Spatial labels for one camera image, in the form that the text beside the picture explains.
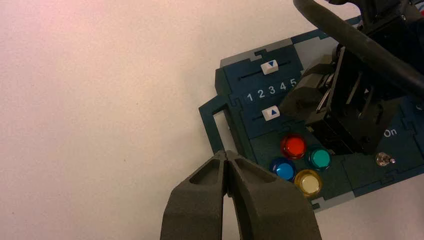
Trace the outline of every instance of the blue button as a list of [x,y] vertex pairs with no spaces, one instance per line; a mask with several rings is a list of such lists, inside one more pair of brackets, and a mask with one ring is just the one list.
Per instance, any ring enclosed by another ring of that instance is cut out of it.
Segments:
[[288,163],[282,163],[277,166],[276,174],[282,179],[291,180],[295,174],[295,171]]

